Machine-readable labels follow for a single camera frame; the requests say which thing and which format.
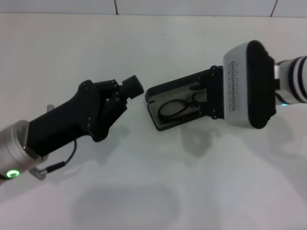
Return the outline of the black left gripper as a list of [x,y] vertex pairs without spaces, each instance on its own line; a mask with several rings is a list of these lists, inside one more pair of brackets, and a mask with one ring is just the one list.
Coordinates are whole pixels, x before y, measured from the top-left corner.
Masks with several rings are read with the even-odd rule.
[[112,80],[86,80],[70,100],[30,122],[26,146],[44,157],[82,136],[100,142],[126,111],[127,97],[133,99],[143,93],[135,75],[122,85]]

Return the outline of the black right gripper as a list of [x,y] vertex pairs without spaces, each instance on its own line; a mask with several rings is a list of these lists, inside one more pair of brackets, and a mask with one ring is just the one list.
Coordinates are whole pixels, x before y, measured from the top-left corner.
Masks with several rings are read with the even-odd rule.
[[191,91],[206,89],[207,102],[200,106],[199,116],[224,119],[223,67],[211,66],[199,79],[199,85],[190,86]]

